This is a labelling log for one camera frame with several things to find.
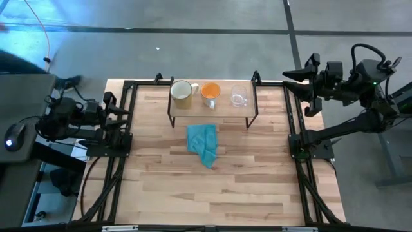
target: glass cup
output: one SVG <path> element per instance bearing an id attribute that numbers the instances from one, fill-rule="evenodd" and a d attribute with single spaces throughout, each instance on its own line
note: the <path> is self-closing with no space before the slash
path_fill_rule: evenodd
<path id="1" fill-rule="evenodd" d="M 230 98 L 234 107 L 247 105 L 247 90 L 244 86 L 235 85 L 232 87 L 232 97 Z"/>

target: orange mug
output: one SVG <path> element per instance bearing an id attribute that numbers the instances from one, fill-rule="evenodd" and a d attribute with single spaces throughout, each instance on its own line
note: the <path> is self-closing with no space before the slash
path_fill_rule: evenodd
<path id="1" fill-rule="evenodd" d="M 205 83 L 200 88 L 200 95 L 203 103 L 214 110 L 216 107 L 216 100 L 220 95 L 220 87 L 213 82 Z"/>

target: orange cable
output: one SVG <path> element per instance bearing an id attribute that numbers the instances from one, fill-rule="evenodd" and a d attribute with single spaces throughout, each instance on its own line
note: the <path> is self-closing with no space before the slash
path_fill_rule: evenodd
<path id="1" fill-rule="evenodd" d="M 33 8 L 30 6 L 30 4 L 28 4 L 27 0 L 24 0 L 24 2 L 27 4 L 27 6 L 33 12 L 33 15 L 36 17 L 36 19 L 40 23 L 41 27 L 43 28 L 43 32 L 46 35 L 46 39 L 47 39 L 47 56 L 46 56 L 46 58 L 50 60 L 50 41 L 49 41 L 49 37 L 47 36 L 46 29 L 44 28 L 43 24 L 41 23 L 39 17 L 37 17 L 37 14 L 34 12 Z M 49 64 L 48 61 L 45 61 L 45 62 L 46 62 L 46 71 L 49 72 L 50 64 Z"/>

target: computer mouse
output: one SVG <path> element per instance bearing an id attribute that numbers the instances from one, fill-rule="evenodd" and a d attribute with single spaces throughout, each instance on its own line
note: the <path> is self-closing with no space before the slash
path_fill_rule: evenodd
<path id="1" fill-rule="evenodd" d="M 8 151 L 17 151 L 23 146 L 26 125 L 18 122 L 11 125 L 5 134 L 5 148 Z"/>

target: mug handle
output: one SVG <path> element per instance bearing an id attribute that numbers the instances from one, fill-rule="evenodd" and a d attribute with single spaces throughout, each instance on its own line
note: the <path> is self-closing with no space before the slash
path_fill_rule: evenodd
<path id="1" fill-rule="evenodd" d="M 199 84 L 192 84 L 192 89 L 194 88 L 194 91 L 192 91 L 192 94 L 195 94 L 199 91 Z"/>

